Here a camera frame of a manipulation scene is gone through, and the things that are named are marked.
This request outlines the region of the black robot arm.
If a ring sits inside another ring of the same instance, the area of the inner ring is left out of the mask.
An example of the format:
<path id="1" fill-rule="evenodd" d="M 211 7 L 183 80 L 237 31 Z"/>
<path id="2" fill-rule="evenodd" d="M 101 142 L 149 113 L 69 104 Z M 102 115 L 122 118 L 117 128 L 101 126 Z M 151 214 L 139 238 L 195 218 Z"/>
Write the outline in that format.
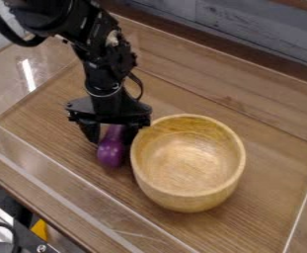
<path id="1" fill-rule="evenodd" d="M 131 143 L 151 124 L 153 107 L 133 96 L 127 79 L 143 81 L 134 74 L 138 56 L 133 52 L 118 20 L 97 0 L 3 0 L 20 26 L 34 37 L 23 39 L 0 15 L 0 34 L 14 44 L 34 47 L 59 37 L 71 44 L 85 71 L 87 96 L 66 104 L 69 119 L 90 142 L 101 142 L 101 127 L 123 129 L 123 141 Z"/>

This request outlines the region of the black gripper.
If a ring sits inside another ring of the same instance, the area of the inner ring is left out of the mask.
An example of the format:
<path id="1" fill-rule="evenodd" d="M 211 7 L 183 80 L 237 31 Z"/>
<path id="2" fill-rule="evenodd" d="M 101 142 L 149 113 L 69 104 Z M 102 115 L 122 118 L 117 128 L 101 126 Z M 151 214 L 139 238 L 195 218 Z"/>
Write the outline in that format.
<path id="1" fill-rule="evenodd" d="M 69 119 L 79 122 L 81 130 L 91 143 L 99 142 L 101 125 L 126 125 L 123 144 L 133 145 L 141 127 L 151 124 L 153 107 L 135 99 L 125 87 L 115 94 L 86 97 L 71 100 L 66 104 Z"/>

